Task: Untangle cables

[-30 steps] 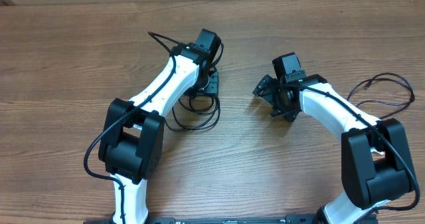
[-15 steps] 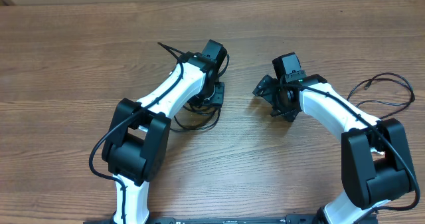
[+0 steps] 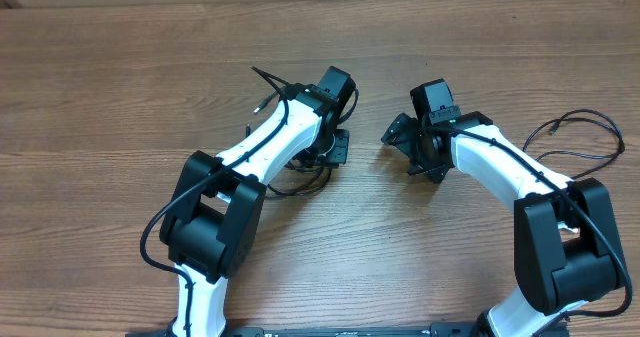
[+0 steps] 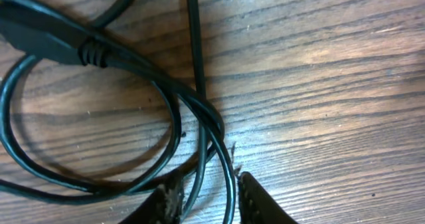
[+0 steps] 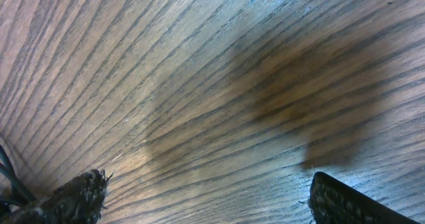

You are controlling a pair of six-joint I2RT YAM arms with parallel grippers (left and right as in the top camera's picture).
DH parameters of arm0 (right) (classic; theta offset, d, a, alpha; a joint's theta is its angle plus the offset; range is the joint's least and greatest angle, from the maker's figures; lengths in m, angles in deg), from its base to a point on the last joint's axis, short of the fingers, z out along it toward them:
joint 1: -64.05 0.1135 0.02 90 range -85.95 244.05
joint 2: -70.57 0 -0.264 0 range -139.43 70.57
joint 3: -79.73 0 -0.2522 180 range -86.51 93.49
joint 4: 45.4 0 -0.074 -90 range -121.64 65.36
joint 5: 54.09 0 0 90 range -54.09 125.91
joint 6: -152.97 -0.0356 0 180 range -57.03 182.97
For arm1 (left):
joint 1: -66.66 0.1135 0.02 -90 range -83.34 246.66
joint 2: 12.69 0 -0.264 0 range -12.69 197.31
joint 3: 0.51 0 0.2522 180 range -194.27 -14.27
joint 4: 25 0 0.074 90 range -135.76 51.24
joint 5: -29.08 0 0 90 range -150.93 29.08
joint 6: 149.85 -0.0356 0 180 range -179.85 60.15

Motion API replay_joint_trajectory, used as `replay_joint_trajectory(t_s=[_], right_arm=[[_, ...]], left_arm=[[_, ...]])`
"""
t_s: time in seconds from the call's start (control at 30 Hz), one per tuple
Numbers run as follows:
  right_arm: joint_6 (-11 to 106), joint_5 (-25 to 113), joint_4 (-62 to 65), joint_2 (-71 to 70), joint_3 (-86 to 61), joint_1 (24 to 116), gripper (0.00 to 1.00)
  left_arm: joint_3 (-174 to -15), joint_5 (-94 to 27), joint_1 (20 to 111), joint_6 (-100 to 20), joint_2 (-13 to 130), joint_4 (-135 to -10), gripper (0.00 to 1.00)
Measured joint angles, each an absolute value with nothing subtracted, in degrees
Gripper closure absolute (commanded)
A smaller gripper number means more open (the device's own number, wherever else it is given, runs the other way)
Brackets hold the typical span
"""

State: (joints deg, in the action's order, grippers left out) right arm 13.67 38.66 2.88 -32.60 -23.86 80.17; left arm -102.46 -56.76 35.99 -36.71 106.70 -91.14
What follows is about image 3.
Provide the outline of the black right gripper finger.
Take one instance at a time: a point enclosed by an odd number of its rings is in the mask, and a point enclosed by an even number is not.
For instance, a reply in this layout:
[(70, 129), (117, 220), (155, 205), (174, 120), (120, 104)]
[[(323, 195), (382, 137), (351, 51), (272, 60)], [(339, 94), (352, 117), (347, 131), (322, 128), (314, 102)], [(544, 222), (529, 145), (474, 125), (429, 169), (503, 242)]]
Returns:
[(397, 146), (406, 143), (412, 134), (413, 118), (400, 113), (381, 137), (381, 142), (387, 146)]
[(407, 173), (410, 176), (424, 175), (432, 183), (440, 184), (444, 180), (446, 174), (450, 169), (451, 167), (447, 164), (441, 164), (438, 166), (431, 166), (431, 167), (429, 166), (425, 167), (418, 164), (411, 164), (409, 169), (407, 170)]

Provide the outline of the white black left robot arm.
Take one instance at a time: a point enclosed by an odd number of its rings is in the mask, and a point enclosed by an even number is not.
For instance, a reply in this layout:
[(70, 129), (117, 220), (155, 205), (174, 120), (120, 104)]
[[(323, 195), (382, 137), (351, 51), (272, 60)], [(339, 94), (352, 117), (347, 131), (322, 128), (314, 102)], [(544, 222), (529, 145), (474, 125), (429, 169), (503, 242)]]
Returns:
[(346, 161), (358, 90), (351, 78), (316, 85), (279, 81), (273, 114), (236, 146), (185, 162), (171, 201), (145, 227), (154, 227), (170, 262), (149, 265), (177, 275), (181, 285), (169, 336), (220, 336), (226, 329), (227, 285), (251, 249), (265, 200), (312, 194)]

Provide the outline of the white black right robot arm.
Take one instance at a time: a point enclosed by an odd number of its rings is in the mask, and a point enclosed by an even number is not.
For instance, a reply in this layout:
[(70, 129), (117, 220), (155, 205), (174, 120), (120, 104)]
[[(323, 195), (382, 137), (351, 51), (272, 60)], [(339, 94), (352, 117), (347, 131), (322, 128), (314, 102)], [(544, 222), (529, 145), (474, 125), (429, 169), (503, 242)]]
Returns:
[(556, 173), (511, 144), (483, 114), (400, 114), (381, 138), (410, 160), (412, 175), (441, 182), (457, 169), (514, 216), (516, 288), (461, 323), (464, 336), (565, 336), (574, 316), (611, 318), (631, 305), (608, 190), (596, 179)]

